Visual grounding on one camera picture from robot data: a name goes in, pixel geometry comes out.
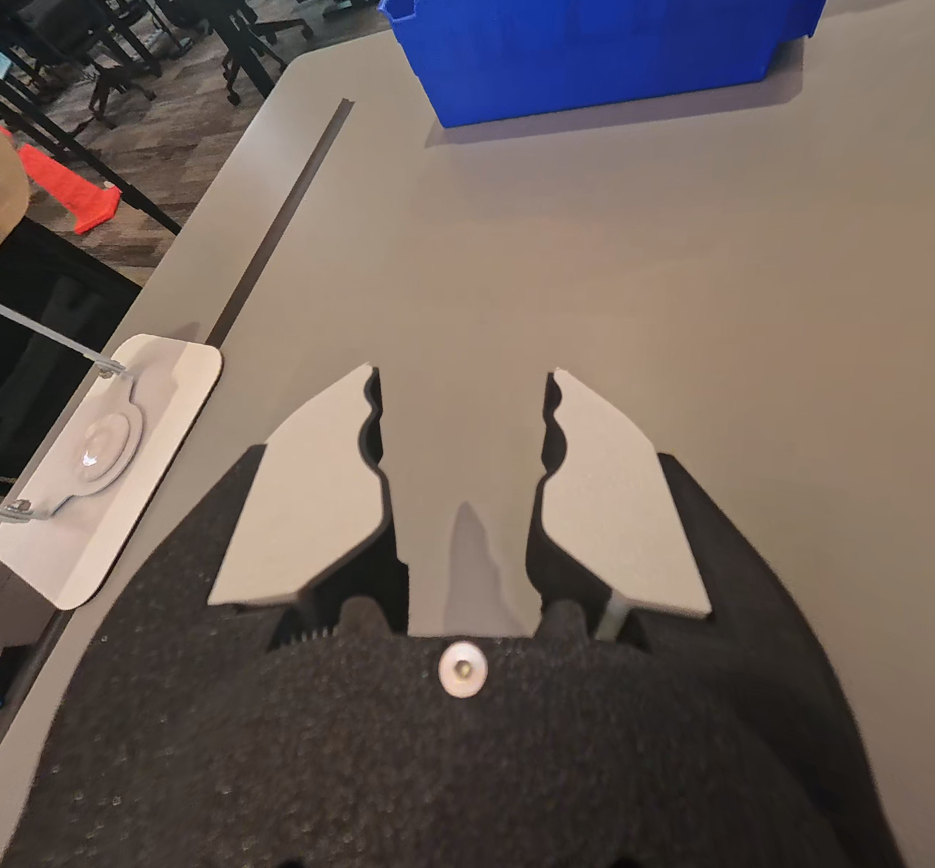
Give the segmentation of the black metal stand leg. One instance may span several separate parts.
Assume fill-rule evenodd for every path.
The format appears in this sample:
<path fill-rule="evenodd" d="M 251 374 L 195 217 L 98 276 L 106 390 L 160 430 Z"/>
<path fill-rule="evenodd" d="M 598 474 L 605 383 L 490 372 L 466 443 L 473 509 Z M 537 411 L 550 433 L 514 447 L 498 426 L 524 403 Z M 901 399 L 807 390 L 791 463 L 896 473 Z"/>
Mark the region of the black metal stand leg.
<path fill-rule="evenodd" d="M 14 130 L 37 141 L 63 164 L 72 160 L 82 161 L 102 179 L 116 186 L 129 206 L 144 212 L 172 234 L 177 235 L 181 232 L 181 226 L 151 199 L 44 114 L 25 90 L 20 90 L 3 80 L 1 97 L 2 121 L 10 123 Z"/>

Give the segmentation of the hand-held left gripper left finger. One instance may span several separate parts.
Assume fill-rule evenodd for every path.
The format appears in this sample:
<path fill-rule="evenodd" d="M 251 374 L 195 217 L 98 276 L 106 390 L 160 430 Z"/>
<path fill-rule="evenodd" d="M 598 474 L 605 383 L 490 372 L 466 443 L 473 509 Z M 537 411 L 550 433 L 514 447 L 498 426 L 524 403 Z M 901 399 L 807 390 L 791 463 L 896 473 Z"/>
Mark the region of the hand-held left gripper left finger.
<path fill-rule="evenodd" d="M 208 605 L 293 602 L 388 529 L 381 416 L 380 372 L 361 364 L 275 428 Z"/>

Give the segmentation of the white board stand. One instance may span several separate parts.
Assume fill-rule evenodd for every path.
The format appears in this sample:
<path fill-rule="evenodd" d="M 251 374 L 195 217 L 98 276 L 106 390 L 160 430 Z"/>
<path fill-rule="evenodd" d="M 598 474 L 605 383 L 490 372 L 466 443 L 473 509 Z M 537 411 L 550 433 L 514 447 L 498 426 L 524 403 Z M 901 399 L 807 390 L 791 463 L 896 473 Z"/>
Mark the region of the white board stand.
<path fill-rule="evenodd" d="M 59 610 L 100 590 L 223 369 L 220 351 L 138 334 L 108 356 L 2 307 L 96 377 L 2 504 L 2 565 Z"/>

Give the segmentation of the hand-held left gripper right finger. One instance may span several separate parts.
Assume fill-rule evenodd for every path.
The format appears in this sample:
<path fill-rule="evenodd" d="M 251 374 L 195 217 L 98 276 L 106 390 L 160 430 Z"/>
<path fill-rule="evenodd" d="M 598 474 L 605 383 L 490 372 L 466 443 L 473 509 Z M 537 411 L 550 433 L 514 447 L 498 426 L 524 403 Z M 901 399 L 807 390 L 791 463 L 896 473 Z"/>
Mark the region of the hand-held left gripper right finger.
<path fill-rule="evenodd" d="M 711 599 L 655 447 L 567 370 L 547 377 L 541 480 L 541 598 L 580 605 L 613 642 L 648 610 L 692 620 Z"/>

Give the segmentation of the orange traffic cone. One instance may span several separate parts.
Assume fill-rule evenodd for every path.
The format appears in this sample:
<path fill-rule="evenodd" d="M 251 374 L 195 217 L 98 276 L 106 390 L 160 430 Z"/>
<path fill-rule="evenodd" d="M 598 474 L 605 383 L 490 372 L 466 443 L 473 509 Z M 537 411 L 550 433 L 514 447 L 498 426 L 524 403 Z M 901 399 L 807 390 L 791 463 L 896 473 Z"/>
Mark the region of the orange traffic cone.
<path fill-rule="evenodd" d="M 95 185 L 29 144 L 19 147 L 18 156 L 29 180 L 73 216 L 76 234 L 84 235 L 116 215 L 119 188 Z"/>

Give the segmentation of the blue plastic object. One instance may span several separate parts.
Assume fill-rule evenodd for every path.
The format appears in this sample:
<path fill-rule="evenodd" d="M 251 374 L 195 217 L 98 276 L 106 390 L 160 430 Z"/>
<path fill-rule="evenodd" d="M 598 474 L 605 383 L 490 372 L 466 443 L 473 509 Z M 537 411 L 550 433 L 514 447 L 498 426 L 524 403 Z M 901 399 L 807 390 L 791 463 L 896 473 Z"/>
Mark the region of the blue plastic object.
<path fill-rule="evenodd" d="M 446 128 L 762 80 L 826 0 L 381 0 Z"/>

